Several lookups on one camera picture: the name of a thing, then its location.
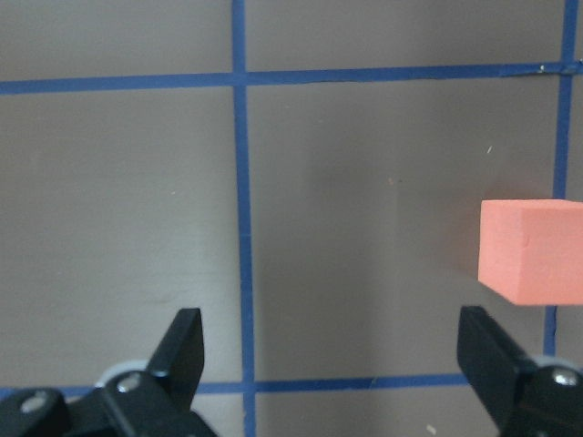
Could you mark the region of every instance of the block's side face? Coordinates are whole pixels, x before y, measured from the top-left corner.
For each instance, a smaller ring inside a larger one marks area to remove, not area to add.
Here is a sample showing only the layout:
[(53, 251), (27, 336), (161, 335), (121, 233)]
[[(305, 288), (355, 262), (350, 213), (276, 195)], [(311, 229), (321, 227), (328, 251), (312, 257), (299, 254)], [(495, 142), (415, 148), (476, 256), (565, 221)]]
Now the block's side face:
[(521, 208), (511, 202), (482, 202), (478, 280), (515, 303), (522, 262), (521, 218)]
[(520, 299), (583, 304), (583, 208), (527, 209), (523, 220)]

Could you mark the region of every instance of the silver screw head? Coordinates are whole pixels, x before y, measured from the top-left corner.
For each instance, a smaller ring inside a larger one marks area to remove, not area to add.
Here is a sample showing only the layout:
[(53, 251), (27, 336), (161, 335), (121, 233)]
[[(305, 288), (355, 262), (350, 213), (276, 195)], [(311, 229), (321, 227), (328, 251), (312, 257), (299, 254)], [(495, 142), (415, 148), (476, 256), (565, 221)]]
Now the silver screw head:
[(127, 377), (118, 382), (118, 391), (120, 393), (128, 393), (135, 390), (140, 383), (140, 375), (137, 372), (130, 373)]
[(553, 380), (559, 385), (574, 387), (579, 382), (578, 375), (569, 369), (554, 369)]
[(31, 397), (22, 402), (20, 411), (24, 414), (36, 412), (45, 406), (46, 398), (46, 391), (37, 391)]

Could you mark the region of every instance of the vertical blue tape strip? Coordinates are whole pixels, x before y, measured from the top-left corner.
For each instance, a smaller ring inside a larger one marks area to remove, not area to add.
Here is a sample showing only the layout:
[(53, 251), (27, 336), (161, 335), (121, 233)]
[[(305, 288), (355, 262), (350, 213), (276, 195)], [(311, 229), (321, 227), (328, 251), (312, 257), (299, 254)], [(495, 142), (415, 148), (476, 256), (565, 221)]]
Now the vertical blue tape strip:
[[(563, 40), (561, 44), (561, 62), (574, 62), (577, 35), (578, 0), (565, 0), (563, 15)], [(557, 143), (555, 151), (555, 173), (553, 177), (553, 198), (565, 198), (567, 195), (568, 174), (568, 134), (571, 118), (571, 97), (573, 76), (562, 76), (558, 88), (557, 104)], [(545, 310), (545, 337), (543, 353), (557, 353), (557, 307), (548, 306)]]
[(240, 315), (243, 371), (245, 437), (255, 437), (255, 339), (253, 332), (253, 281), (251, 261), (251, 193), (247, 119), (247, 62), (245, 55), (245, 2), (232, 2), (233, 75), (239, 82), (233, 88), (235, 148), (240, 253)]

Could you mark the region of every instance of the foam block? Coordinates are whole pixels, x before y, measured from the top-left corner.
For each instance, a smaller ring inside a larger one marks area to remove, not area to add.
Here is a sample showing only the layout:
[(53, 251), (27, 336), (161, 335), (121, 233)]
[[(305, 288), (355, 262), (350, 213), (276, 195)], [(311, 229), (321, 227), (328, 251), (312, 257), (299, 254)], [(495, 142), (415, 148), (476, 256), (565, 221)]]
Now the foam block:
[(484, 200), (478, 280), (516, 305), (583, 304), (583, 203)]

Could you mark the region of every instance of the block's front face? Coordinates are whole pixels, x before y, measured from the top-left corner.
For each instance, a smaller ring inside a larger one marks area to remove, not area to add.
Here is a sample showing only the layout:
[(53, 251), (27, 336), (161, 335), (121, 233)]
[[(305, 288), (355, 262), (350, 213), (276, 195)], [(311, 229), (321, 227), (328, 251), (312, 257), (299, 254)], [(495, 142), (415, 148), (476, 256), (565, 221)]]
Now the block's front face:
[(523, 212), (518, 299), (533, 305), (583, 303), (583, 204), (557, 200)]
[(478, 280), (515, 303), (522, 246), (520, 208), (512, 200), (483, 201)]

